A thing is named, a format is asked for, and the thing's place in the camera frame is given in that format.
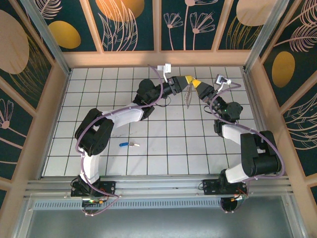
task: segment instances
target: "purple cable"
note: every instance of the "purple cable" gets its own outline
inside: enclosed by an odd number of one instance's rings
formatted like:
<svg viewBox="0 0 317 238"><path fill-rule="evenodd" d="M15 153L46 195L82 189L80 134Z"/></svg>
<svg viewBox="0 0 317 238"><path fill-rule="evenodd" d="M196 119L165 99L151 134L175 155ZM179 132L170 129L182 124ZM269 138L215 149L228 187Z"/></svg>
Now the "purple cable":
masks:
<svg viewBox="0 0 317 238"><path fill-rule="evenodd" d="M118 201L118 199L119 199L119 196L118 196L118 195L115 195L115 194L112 194L112 193L107 193L107 192L101 191L100 189L94 187L94 186L88 181L88 178L87 178L86 173L85 173L85 170L84 170L85 152L82 152L82 151L79 150L80 141L81 141L81 139L83 138L83 136L85 135L85 133L88 131L88 129L89 129L90 127L92 127L97 121L99 121L99 120L102 119L102 118L106 118L106 117L108 117L108 116L111 116L111 115L113 115L113 114L115 114L115 113L122 112L122 111L127 111L127 110L131 110L131 109L141 109L141 108L151 107L151 106L153 106L153 105L155 105L156 103L159 102L159 100L162 98L162 95L163 95L163 82L162 82L161 77L159 76L158 71L157 71L154 67L152 67L152 66L150 66L150 67L151 67L151 69L154 71L154 73L155 73L155 74L158 76L158 78L159 78L159 82L160 82L160 94L159 94L158 99L156 99L155 102L153 102L153 103L151 103L151 104L148 104L148 105L132 106L132 107L120 108L120 109L115 110L115 111L113 111L113 112L110 112L110 113L104 114L104 115L102 115L102 116L100 116L100 117L97 117L96 119L94 119L94 120L84 129L84 131L81 133L81 135L79 136L79 138L78 138L78 140L77 140L75 149L76 149L76 151L77 151L78 153L81 154L80 167L81 167L83 176L84 176L84 178L85 178L87 184L89 185L89 187L91 187L93 190L95 190L95 191L97 191L97 192L99 192L99 193L101 193L101 194L103 194L103 195L111 196L111 197L116 197L116 199L115 199L112 203L110 203L107 207L105 207L104 209L102 209L102 210L100 210L100 211L98 211L98 212L96 212L96 213L93 213L93 214L87 214L87 213L85 213L86 216L95 216L95 215L98 215L98 214L102 213L103 211L105 211L106 209L108 209L109 207L111 207L114 203L116 203L116 202Z"/></svg>
<svg viewBox="0 0 317 238"><path fill-rule="evenodd" d="M279 175L277 175L277 176L254 176L254 177L247 178L247 179L243 180L243 182L247 182L247 181L250 181L250 180L253 180L253 179L278 179L278 178L282 177L282 176L284 175L284 173L285 173L284 160L283 160L281 154L279 153L278 149L273 145L272 142L270 142L265 136L263 136L263 135L262 135L261 133L259 133L258 131L253 130L253 129L251 129L251 128L248 128L247 126L240 125L240 124L237 123L237 122L233 123L233 122L226 121L226 120L224 120L224 119L218 117L218 116L213 112L212 104L213 104L213 102L215 101L215 99L216 99L217 97L219 97L221 94L223 94L223 93L225 93L225 92L227 92L227 91L229 91L229 90L231 90L231 89L235 89L235 88L240 88L240 87L241 87L241 85L238 84L238 83L232 82L231 84L233 84L233 85L235 85L235 86L232 87L232 88L227 88L227 89L225 89L225 90L219 92L219 93L212 99L212 101L210 102L210 106L209 106L209 109L210 109L211 113L212 113L217 119L219 119L220 121L222 121L222 122L224 122L224 123L226 123L226 124L238 126L238 127L242 128L242 129L248 130L248 131L253 132L253 133L255 133L256 135L258 135L260 138L262 138L262 139L275 151L275 153L277 154L278 158L279 158L280 161L281 161L281 166L282 166L281 173L280 173Z"/></svg>

